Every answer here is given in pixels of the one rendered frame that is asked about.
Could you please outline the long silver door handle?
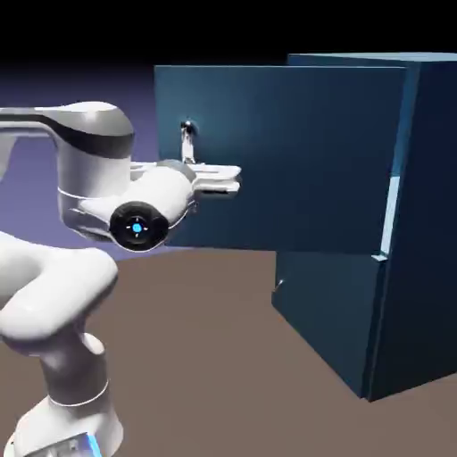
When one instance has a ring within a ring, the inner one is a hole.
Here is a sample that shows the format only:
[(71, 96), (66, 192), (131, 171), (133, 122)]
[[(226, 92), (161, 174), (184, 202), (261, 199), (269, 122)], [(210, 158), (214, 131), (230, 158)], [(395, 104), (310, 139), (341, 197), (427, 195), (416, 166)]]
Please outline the long silver door handle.
[(180, 123), (181, 133), (181, 159), (187, 164), (196, 164), (195, 160), (195, 138), (197, 128), (191, 120), (183, 120)]

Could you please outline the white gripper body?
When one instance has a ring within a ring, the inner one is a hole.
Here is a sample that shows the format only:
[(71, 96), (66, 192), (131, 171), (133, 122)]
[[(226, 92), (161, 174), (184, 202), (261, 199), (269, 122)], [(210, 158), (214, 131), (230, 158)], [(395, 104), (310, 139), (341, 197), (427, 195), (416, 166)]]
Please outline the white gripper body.
[(238, 166), (198, 163), (192, 164), (191, 170), (196, 175), (195, 192), (234, 195), (240, 188), (238, 177), (242, 169)]

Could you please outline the large blue cabinet door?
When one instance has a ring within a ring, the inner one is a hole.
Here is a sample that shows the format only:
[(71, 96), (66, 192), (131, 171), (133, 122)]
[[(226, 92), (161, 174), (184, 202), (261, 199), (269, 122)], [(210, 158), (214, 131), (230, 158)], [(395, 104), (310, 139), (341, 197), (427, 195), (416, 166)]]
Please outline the large blue cabinet door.
[(162, 66), (163, 157), (242, 170), (239, 193), (205, 198), (178, 246), (374, 254), (381, 247), (405, 71), (401, 67)]

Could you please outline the small blue cabinet door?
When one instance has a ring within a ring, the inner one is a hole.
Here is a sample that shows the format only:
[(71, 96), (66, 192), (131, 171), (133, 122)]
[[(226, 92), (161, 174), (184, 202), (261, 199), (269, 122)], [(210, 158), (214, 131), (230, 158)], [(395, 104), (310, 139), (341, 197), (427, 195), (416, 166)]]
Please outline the small blue cabinet door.
[(276, 255), (272, 305), (360, 398), (370, 389), (385, 255)]

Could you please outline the blue cabinet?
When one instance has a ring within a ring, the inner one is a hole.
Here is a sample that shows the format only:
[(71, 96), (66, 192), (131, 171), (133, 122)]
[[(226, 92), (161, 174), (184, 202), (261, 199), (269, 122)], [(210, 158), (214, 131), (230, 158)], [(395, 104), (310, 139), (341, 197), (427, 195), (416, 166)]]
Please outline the blue cabinet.
[(457, 53), (317, 54), (406, 71), (368, 401), (457, 373)]

